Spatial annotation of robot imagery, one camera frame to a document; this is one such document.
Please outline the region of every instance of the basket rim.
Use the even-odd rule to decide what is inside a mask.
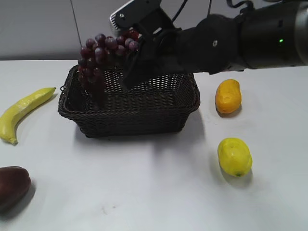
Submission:
[[[138,114],[140,112],[142,112],[143,114],[146,114],[146,113],[149,113],[149,114],[152,114],[154,111],[157,111],[157,113],[159,114],[160,113],[160,109],[166,109],[166,107],[155,107],[155,108],[146,108],[144,110],[135,110],[135,109],[123,109],[123,110],[97,110],[97,111],[73,111],[73,110],[70,110],[66,107],[66,102],[67,102],[67,99],[68,99],[68,93],[69,93],[69,90],[70,90],[70,87],[71,87],[71,83],[72,83],[72,80],[73,80],[73,77],[74,75],[76,74],[77,72],[77,67],[78,65],[75,65],[73,66],[69,73],[68,73],[68,76],[65,80],[65,83],[63,86],[60,87],[60,90],[61,90],[61,95],[60,95],[60,98],[59,98],[59,107],[58,107],[58,112],[60,115],[62,115],[63,117],[70,117],[70,116],[93,116],[93,117],[96,117],[96,116],[115,116],[115,117],[118,117],[118,116],[121,116],[121,115],[135,115],[135,114]],[[191,113],[191,112],[194,112],[196,111],[199,106],[200,106],[200,91],[197,87],[197,84],[195,82],[195,79],[194,79],[194,75],[189,73],[187,74],[189,75],[191,78],[191,84],[192,84],[192,87],[194,89],[194,101],[192,104],[190,105],[186,105],[186,106],[180,106],[180,107],[168,107],[168,112],[169,113]]]

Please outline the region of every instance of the bunch of grapes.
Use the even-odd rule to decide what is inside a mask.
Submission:
[[[103,103],[106,88],[104,71],[115,66],[123,66],[126,55],[138,50],[139,33],[130,30],[123,36],[114,38],[98,34],[95,39],[87,39],[81,48],[78,60],[78,80],[83,89],[98,103]]]

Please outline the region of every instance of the white background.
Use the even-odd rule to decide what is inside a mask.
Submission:
[[[75,63],[0,62],[0,112],[43,87],[59,94]],[[57,95],[19,125],[17,146],[0,142],[0,167],[22,166],[34,183],[0,230],[308,230],[307,72],[197,74],[201,106],[182,132],[110,141],[88,139],[60,117]],[[240,83],[242,110],[221,118],[215,92],[228,78]],[[248,176],[221,172],[217,146],[226,137],[250,147]]]

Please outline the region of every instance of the gray wall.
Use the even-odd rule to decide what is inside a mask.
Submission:
[[[82,43],[103,32],[111,35],[109,15],[128,0],[72,0]],[[172,17],[183,0],[163,0]],[[176,26],[196,26],[209,0],[189,0]],[[255,6],[267,5],[255,0]],[[236,16],[225,0],[213,0],[213,13]],[[0,0],[0,60],[77,59],[80,45],[70,0]]]

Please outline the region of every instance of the cable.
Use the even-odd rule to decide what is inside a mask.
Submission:
[[[184,6],[186,5],[188,0],[184,0],[184,2],[182,3],[181,7],[179,8],[178,12],[175,14],[175,16],[172,18],[172,22],[174,22],[177,17],[179,16],[179,14],[181,13],[181,11],[183,10]]]
[[[212,8],[212,0],[210,0],[210,2],[209,2],[209,4],[208,4],[207,16],[209,16],[209,15],[210,15],[211,8]]]
[[[75,26],[76,26],[76,30],[77,30],[77,34],[78,34],[79,44],[80,44],[80,47],[82,47],[81,39],[80,39],[80,33],[79,33],[79,29],[78,29],[78,25],[77,25],[77,20],[76,20],[76,15],[75,15],[75,10],[74,10],[74,6],[73,6],[73,3],[72,3],[72,0],[70,0],[70,1],[71,1],[71,7],[72,7],[73,15],[74,15]]]
[[[232,0],[226,0],[226,1],[227,1],[227,5],[230,6],[231,8],[238,8],[238,7],[246,4],[247,8],[249,10],[253,10],[254,9],[254,4],[252,3],[252,1],[249,1],[249,0],[241,1],[241,2],[239,2],[237,4],[235,4],[235,5],[233,5]]]

